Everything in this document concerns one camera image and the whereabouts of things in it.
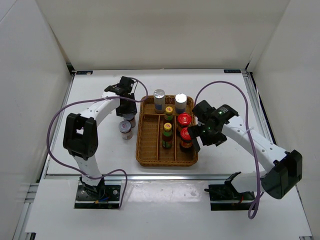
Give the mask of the grey-lid spice jar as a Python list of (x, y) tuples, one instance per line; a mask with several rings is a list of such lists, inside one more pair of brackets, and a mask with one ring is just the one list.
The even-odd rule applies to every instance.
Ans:
[(133, 137), (132, 125), (129, 121), (121, 121), (118, 125), (118, 128), (123, 139), (129, 140)]
[(131, 124), (131, 127), (134, 128), (136, 126), (136, 119), (134, 114), (123, 114), (123, 119), (128, 121)]

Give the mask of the red-lid sauce jar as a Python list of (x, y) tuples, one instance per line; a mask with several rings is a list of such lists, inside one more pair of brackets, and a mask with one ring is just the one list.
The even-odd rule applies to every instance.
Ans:
[(176, 123), (177, 123), (177, 127), (176, 127), (177, 132), (180, 133), (183, 128), (187, 128), (191, 125), (192, 116), (186, 112), (181, 113), (177, 116)]
[(190, 152), (193, 150), (193, 142), (187, 127), (182, 128), (180, 131), (179, 148), (182, 152)]

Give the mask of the yellow-cap sauce bottle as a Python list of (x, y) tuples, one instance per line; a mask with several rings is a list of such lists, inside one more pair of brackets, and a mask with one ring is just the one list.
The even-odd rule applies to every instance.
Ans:
[(172, 122), (173, 118), (173, 108), (171, 106), (167, 106), (164, 112), (164, 120), (166, 122)]
[(173, 145), (172, 124), (169, 122), (163, 125), (161, 141), (162, 141), (162, 147), (165, 149), (169, 149)]

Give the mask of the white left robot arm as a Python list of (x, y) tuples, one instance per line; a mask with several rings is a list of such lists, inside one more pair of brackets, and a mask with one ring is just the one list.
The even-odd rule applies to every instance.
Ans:
[(75, 159), (84, 191), (93, 199), (101, 200), (110, 194), (98, 168), (98, 126), (112, 112), (123, 118), (119, 128), (128, 140), (133, 135), (132, 122), (139, 114), (136, 160), (144, 167), (190, 167), (198, 161), (187, 131), (196, 124), (192, 113), (194, 101), (185, 97), (185, 111), (174, 106), (178, 101), (172, 95), (162, 94), (160, 99), (146, 95), (139, 103), (132, 89), (134, 81), (123, 78), (108, 86), (102, 96), (91, 100), (91, 106), (66, 118), (63, 147)]

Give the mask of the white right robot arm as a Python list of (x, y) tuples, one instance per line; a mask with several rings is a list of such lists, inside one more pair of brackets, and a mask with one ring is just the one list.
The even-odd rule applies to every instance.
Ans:
[(253, 191), (266, 192), (280, 200), (301, 180), (302, 155), (297, 150), (289, 152), (257, 131), (247, 129), (245, 121), (229, 105), (214, 108), (203, 100), (192, 112), (202, 123), (199, 136), (204, 146), (218, 146), (232, 139), (252, 156), (257, 156), (258, 164), (264, 169), (259, 175), (238, 173), (226, 180), (224, 193), (230, 200)]

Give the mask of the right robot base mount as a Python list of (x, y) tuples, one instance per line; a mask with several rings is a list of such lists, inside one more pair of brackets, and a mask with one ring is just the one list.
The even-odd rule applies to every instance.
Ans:
[(211, 211), (249, 210), (256, 197), (254, 192), (238, 193), (226, 184), (210, 184), (204, 191), (209, 194)]

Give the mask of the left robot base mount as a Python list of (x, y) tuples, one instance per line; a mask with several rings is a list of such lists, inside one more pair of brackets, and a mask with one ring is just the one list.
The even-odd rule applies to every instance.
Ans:
[(104, 186), (102, 186), (102, 190), (99, 193), (90, 192), (79, 180), (73, 208), (117, 210), (120, 208), (122, 198), (121, 190), (122, 186), (120, 183), (110, 184), (105, 182)]

